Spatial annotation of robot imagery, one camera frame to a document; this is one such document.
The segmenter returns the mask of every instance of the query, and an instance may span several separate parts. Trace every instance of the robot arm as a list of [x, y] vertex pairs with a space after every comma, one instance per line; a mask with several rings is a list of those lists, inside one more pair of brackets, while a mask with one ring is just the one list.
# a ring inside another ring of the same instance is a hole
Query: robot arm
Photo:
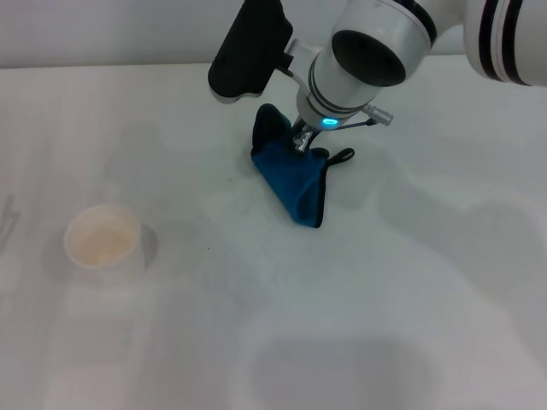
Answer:
[[[275, 13], [247, 13], [243, 19], [250, 4]], [[468, 59], [479, 74], [519, 85], [547, 85], [547, 0], [350, 0], [323, 48], [295, 40], [287, 54], [282, 49], [292, 27], [279, 0], [246, 0], [238, 19], [263, 19], [270, 27], [266, 31], [258, 24], [250, 32], [238, 24], [237, 38], [236, 20], [209, 71], [212, 90], [219, 97], [259, 95], [273, 70], [281, 67], [299, 85], [301, 122], [318, 131], [336, 129], [360, 111], [388, 125], [390, 116], [369, 103], [382, 88], [409, 79], [437, 37], [461, 23]], [[249, 37], [255, 40], [252, 45]], [[234, 47], [237, 55], [246, 57], [230, 66], [226, 59], [233, 59], [226, 57], [226, 50]], [[238, 66], [252, 66], [260, 84], [249, 75], [238, 76]], [[222, 95], [222, 73], [232, 76], [230, 96]], [[252, 92], [249, 82], [255, 87]]]

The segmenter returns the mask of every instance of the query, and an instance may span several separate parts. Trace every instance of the white tabletop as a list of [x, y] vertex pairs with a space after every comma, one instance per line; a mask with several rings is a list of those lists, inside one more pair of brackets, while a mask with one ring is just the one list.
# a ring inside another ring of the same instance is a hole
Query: white tabletop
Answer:
[[[321, 135], [320, 230], [250, 162], [258, 107], [206, 65], [0, 72], [0, 408], [545, 410], [547, 91], [431, 57]], [[97, 286], [63, 254], [81, 210], [142, 216], [148, 272]]]

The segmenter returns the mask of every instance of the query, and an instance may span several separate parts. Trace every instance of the white wall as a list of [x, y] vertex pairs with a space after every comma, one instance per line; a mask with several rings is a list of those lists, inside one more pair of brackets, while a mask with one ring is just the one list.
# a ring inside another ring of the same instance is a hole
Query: white wall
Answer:
[[[208, 62], [242, 0], [0, 0], [0, 67]], [[345, 0], [285, 0], [295, 36], [328, 37]], [[462, 52], [461, 34], [439, 53]]]

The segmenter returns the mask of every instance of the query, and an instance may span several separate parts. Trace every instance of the paper cup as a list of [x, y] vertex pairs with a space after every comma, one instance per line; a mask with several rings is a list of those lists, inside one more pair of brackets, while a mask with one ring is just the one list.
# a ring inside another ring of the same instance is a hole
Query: paper cup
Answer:
[[98, 205], [78, 215], [65, 231], [64, 247], [100, 284], [124, 284], [144, 273], [140, 220], [121, 205]]

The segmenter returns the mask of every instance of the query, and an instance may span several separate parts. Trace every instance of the blue towel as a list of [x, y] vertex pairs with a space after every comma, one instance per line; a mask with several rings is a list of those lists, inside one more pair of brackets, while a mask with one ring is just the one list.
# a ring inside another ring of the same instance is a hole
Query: blue towel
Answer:
[[319, 228], [325, 208], [326, 170], [353, 157], [344, 149], [313, 148], [297, 153], [291, 148], [291, 122], [270, 104], [260, 107], [253, 128], [252, 161], [295, 222]]

